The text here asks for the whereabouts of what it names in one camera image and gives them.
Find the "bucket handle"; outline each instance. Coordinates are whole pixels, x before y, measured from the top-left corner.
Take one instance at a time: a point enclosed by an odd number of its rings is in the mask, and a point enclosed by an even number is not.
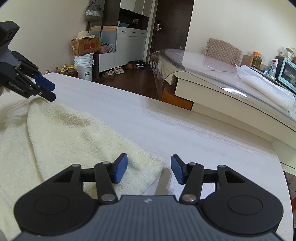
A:
[[[83,67],[83,66],[79,65],[75,60],[74,60],[74,63],[77,64],[81,68],[84,68],[84,69],[89,68],[89,67]]]

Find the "upper cabinet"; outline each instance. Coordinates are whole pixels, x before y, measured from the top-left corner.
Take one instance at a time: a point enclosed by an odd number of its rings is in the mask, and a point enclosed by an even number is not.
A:
[[[150,17],[151,8],[152,8],[152,0],[145,0],[142,14],[146,17]]]
[[[152,0],[121,0],[120,8],[150,17]]]
[[[134,12],[135,4],[136,4],[136,0],[121,0],[120,8],[127,9]]]

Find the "dark wooden floor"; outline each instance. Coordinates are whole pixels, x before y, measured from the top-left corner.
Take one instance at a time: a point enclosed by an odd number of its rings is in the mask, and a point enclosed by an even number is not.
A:
[[[143,69],[124,70],[123,74],[116,74],[113,79],[100,76],[99,79],[93,78],[92,82],[108,85],[158,100],[154,75],[150,66]]]

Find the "orange jar lid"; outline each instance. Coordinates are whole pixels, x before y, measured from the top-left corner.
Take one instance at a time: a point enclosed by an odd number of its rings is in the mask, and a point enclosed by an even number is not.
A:
[[[260,57],[260,58],[262,57],[262,55],[260,53],[256,52],[256,51],[254,51],[253,54]]]

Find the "door handle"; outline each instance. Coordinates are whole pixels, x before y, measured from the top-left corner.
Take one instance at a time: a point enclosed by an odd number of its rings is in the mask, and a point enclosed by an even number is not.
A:
[[[156,31],[159,31],[159,30],[161,29],[159,26],[160,26],[160,24],[158,23],[158,24],[156,25]]]

